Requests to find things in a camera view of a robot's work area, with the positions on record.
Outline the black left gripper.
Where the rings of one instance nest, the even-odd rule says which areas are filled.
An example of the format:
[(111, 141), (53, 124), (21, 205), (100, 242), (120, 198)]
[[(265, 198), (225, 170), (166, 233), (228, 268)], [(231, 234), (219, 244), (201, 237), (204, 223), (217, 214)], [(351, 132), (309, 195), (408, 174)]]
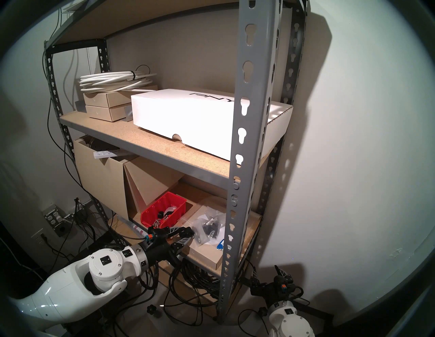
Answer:
[[(177, 242), (168, 242), (172, 237), (179, 236)], [(180, 264), (177, 257), (184, 246), (191, 242), (194, 231), (191, 227), (166, 227), (148, 228), (148, 240), (150, 245), (145, 249), (148, 264), (157, 264), (163, 260), (169, 264)]]

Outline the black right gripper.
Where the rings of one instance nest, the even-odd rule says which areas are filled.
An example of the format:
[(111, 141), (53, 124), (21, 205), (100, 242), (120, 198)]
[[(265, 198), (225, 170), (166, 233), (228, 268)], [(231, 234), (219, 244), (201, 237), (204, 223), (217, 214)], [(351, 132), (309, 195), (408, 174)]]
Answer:
[(258, 280), (257, 270), (253, 267), (251, 275), (251, 295), (261, 297), (266, 304), (275, 304), (280, 301), (289, 300), (290, 294), (297, 288), (286, 272), (276, 265), (278, 276), (275, 276), (271, 283), (261, 283)]

